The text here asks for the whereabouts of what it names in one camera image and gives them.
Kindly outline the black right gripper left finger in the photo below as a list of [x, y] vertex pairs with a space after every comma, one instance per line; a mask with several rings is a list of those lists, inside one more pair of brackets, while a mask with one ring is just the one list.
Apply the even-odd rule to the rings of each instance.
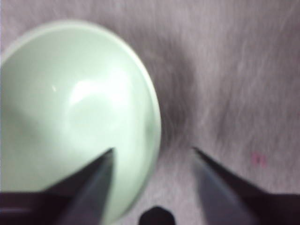
[[1, 192], [2, 225], [100, 225], [113, 178], [114, 149], [37, 192]]

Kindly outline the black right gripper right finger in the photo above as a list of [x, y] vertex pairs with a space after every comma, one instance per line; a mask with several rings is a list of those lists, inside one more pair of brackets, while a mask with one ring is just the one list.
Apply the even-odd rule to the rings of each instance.
[[193, 147], [195, 188], [209, 225], [298, 225], [300, 196], [272, 194]]

